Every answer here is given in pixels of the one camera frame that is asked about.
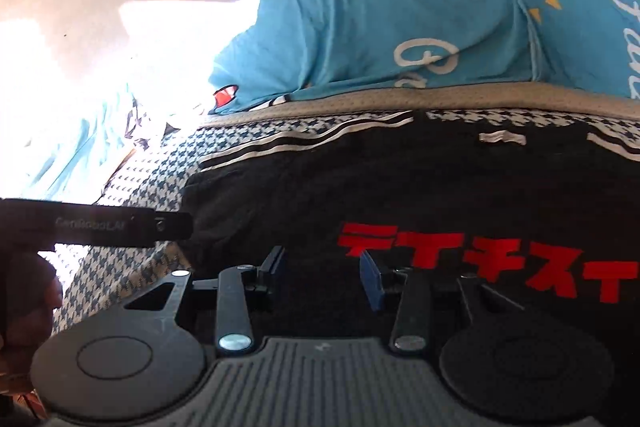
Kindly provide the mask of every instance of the ribbed rubber mat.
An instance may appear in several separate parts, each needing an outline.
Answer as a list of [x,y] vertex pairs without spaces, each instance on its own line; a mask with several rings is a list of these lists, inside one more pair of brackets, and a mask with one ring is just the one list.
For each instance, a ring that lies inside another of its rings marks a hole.
[[270,339],[255,355],[222,360],[203,395],[210,397],[207,402],[192,402],[203,408],[198,418],[183,425],[502,425],[458,404],[427,363],[395,357],[377,339]]

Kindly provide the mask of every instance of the person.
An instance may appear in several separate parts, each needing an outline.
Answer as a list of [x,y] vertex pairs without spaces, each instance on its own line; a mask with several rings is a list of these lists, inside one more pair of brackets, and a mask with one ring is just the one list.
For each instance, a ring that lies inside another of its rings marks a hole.
[[53,311],[62,306],[62,285],[56,270],[37,253],[5,256],[5,331],[0,336],[0,394],[33,390],[31,360],[50,336]]

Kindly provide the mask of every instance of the yellow triangle print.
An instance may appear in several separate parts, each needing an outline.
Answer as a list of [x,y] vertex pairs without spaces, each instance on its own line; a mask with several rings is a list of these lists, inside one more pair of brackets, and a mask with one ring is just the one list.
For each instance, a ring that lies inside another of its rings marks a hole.
[[529,13],[538,21],[538,24],[542,24],[542,15],[540,15],[540,8],[530,8]]
[[560,6],[560,1],[559,0],[545,0],[545,2],[549,6],[552,6],[553,8],[555,8],[556,10],[561,10],[562,9],[562,6]]

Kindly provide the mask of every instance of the blue fabric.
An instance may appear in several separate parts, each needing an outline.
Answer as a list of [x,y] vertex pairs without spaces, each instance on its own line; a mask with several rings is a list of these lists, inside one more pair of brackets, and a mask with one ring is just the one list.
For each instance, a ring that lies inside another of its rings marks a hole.
[[35,200],[94,203],[125,147],[127,114],[132,107],[128,87],[103,100],[74,104],[61,111],[53,138],[32,140],[31,160],[25,165],[26,186],[19,195]]
[[640,0],[522,2],[550,66],[547,82],[640,98]]
[[238,86],[215,110],[227,114],[283,94],[537,80],[543,69],[519,0],[260,0],[209,82]]

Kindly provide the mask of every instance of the black circular pad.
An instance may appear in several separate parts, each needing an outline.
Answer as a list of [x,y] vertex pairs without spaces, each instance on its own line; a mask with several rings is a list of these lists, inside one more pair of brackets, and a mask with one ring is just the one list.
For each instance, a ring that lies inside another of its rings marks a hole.
[[172,318],[107,311],[51,337],[33,358],[31,381],[56,413],[126,422],[176,403],[205,366],[202,346]]
[[614,376],[609,352],[593,337],[530,312],[460,331],[444,346],[440,369],[463,401],[514,423],[587,416]]
[[144,371],[151,363],[153,350],[131,337],[107,337],[92,341],[78,354],[78,367],[89,377],[121,380]]

